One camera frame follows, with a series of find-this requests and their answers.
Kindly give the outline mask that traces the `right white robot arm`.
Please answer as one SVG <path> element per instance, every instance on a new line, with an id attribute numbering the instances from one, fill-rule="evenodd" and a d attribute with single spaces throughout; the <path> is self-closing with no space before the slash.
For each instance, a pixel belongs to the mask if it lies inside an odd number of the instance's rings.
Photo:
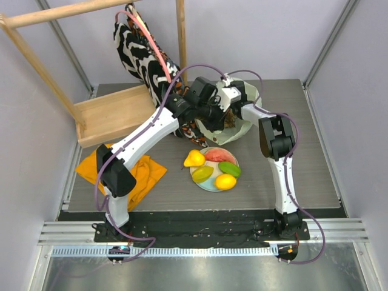
<path id="1" fill-rule="evenodd" d="M 270 112 L 258 105 L 260 93 L 249 91 L 249 83 L 234 79 L 230 86 L 241 93 L 240 100 L 232 102 L 230 108 L 238 118 L 258 128 L 260 150 L 270 164 L 275 185 L 273 230 L 278 238 L 288 239 L 302 223 L 292 172 L 298 145 L 298 132 L 294 130 L 298 128 L 289 115 Z"/>

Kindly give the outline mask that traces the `yellow fake lemon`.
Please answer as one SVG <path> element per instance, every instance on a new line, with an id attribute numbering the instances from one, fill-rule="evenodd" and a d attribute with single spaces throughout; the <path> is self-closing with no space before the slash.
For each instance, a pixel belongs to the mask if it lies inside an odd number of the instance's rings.
<path id="1" fill-rule="evenodd" d="M 224 173 L 216 177 L 214 186 L 220 191 L 226 191 L 236 186 L 237 179 L 231 174 Z"/>

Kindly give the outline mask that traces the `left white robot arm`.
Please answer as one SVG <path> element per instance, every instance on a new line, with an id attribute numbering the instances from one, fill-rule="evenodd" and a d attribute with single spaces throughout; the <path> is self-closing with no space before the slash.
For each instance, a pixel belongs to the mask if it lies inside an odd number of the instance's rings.
<path id="1" fill-rule="evenodd" d="M 136 178 L 130 173 L 133 166 L 143 154 L 183 123 L 195 118 L 220 122 L 231 104 L 228 93 L 231 81 L 225 75 L 217 88 L 206 78 L 198 77 L 185 95 L 174 93 L 170 85 L 161 105 L 144 124 L 110 148 L 105 145 L 98 147 L 96 182 L 105 190 L 104 202 L 98 209 L 105 209 L 110 224 L 108 234 L 113 240 L 124 241 L 129 234 L 127 200 L 136 186 Z"/>

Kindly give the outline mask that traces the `green avocado print plastic bag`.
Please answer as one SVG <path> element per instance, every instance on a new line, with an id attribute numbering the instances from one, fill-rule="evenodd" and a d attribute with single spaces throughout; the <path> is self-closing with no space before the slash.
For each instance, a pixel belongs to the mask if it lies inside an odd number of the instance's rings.
<path id="1" fill-rule="evenodd" d="M 237 86 L 238 90 L 241 92 L 241 101 L 247 101 L 251 103 L 256 101 L 256 105 L 262 106 L 262 97 L 259 90 L 249 84 L 248 82 L 243 81 L 240 78 L 232 77 L 231 85 Z M 199 131 L 209 140 L 216 143 L 219 146 L 223 146 L 227 143 L 240 139 L 244 136 L 252 127 L 252 123 L 248 121 L 243 121 L 238 118 L 231 110 L 228 111 L 226 118 L 224 120 L 224 128 L 222 130 L 215 130 L 211 132 L 206 125 L 201 120 L 196 119 L 195 124 Z"/>

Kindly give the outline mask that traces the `yellow fake pear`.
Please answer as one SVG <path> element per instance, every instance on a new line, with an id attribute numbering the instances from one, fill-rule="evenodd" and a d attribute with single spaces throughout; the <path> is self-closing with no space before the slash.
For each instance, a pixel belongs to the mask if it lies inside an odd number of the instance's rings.
<path id="1" fill-rule="evenodd" d="M 197 149 L 191 150 L 184 160 L 184 167 L 200 167 L 206 161 L 205 156 Z"/>

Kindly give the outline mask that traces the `cream and blue ceramic plate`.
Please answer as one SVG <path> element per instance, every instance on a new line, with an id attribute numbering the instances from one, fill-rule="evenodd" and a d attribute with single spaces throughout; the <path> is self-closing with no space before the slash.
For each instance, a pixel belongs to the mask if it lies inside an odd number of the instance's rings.
<path id="1" fill-rule="evenodd" d="M 202 149 L 202 150 L 199 150 L 199 151 L 202 154 L 205 154 L 205 152 L 208 151 L 208 149 L 211 149 L 211 148 L 215 148 L 215 147 L 208 147 L 206 149 Z M 216 177 L 219 176 L 219 175 L 224 174 L 222 171 L 220 171 L 220 169 L 218 167 L 218 164 L 219 164 L 219 162 L 212 162 L 212 161 L 207 161 L 206 160 L 205 163 L 202 166 L 211 166 L 211 167 L 213 167 L 214 168 L 213 175 L 208 180 L 206 180 L 206 181 L 204 181 L 202 183 L 195 183 L 195 184 L 198 185 L 200 188 L 208 191 L 208 192 L 222 192 L 222 191 L 218 190 L 214 186 L 214 181 L 215 181 Z M 190 167 L 190 175 L 191 175 L 191 177 L 192 177 L 192 172 L 194 170 L 196 170 L 197 168 L 198 167 Z"/>

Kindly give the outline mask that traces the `green fake fruit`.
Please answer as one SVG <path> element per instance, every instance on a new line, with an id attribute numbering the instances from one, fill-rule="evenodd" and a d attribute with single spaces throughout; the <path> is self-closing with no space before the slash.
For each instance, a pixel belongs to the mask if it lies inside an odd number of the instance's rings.
<path id="1" fill-rule="evenodd" d="M 238 178 L 241 175 L 240 167 L 234 163 L 223 161 L 218 164 L 218 167 L 223 173 L 232 175 L 235 178 Z"/>

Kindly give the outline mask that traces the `red fake watermelon slice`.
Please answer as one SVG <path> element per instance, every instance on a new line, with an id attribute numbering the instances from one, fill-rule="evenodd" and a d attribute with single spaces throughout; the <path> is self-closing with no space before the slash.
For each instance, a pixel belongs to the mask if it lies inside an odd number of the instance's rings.
<path id="1" fill-rule="evenodd" d="M 235 157 L 228 151 L 219 147 L 208 149 L 204 154 L 207 161 L 230 162 L 236 164 Z"/>

